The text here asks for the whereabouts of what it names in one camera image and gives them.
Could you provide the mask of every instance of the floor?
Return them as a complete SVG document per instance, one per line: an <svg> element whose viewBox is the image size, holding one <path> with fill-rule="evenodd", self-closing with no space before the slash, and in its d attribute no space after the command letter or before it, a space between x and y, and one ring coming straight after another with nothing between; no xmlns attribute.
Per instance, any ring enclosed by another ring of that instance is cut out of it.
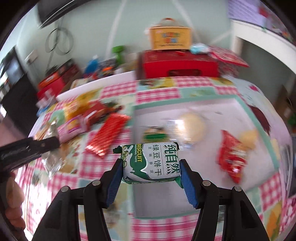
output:
<svg viewBox="0 0 296 241"><path fill-rule="evenodd" d="M0 146L24 139L25 136L15 127L9 116L5 116L0 123Z"/></svg>

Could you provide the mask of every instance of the blue bottle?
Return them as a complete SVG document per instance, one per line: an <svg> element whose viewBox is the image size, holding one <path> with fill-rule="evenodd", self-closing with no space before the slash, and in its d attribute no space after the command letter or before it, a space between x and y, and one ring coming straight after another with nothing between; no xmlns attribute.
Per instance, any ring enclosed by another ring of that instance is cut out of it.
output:
<svg viewBox="0 0 296 241"><path fill-rule="evenodd" d="M88 62L87 67L84 70L83 76L90 76L92 75L99 66L99 58L97 55L93 57L91 61Z"/></svg>

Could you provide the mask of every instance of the person's hand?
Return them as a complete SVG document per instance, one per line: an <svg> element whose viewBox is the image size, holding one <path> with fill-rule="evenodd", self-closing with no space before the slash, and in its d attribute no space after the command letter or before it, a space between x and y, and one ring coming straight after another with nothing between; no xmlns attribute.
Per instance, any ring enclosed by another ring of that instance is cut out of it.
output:
<svg viewBox="0 0 296 241"><path fill-rule="evenodd" d="M5 210L5 215L10 223L17 228L26 228L25 221L22 219L21 205L25 199L25 195L18 184L15 182L15 174L10 173L11 177L6 185L6 200L8 208Z"/></svg>

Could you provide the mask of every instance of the television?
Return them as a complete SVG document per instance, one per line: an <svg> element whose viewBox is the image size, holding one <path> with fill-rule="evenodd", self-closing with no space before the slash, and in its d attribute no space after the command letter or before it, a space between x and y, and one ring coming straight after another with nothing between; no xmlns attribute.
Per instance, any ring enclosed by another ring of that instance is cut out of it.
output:
<svg viewBox="0 0 296 241"><path fill-rule="evenodd" d="M15 47L3 58L0 63L0 79L5 75L9 82L14 85L25 74Z"/></svg>
<svg viewBox="0 0 296 241"><path fill-rule="evenodd" d="M39 28L44 28L58 20L66 13L91 0L40 0L37 3Z"/></svg>

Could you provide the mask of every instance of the white tray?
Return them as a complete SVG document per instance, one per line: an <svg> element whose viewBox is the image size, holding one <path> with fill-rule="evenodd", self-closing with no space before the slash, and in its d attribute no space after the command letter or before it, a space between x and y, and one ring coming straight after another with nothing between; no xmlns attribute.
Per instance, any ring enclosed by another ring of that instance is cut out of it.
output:
<svg viewBox="0 0 296 241"><path fill-rule="evenodd" d="M238 137L241 132L256 128L236 98L137 109L134 116L134 143L142 142L144 126L163 126L166 119L175 119L189 108L206 119L207 134L190 150L179 151L179 158L185 158L191 169L199 172L204 180L210 180L218 187L231 189L235 183L216 162L222 141L221 130L227 130ZM268 151L261 135L256 148L249 153L248 164L243 169L244 176L239 185L244 191L261 184L275 171L270 150ZM162 218L194 211L184 190L176 182L133 185L133 194L135 216L138 218Z"/></svg>

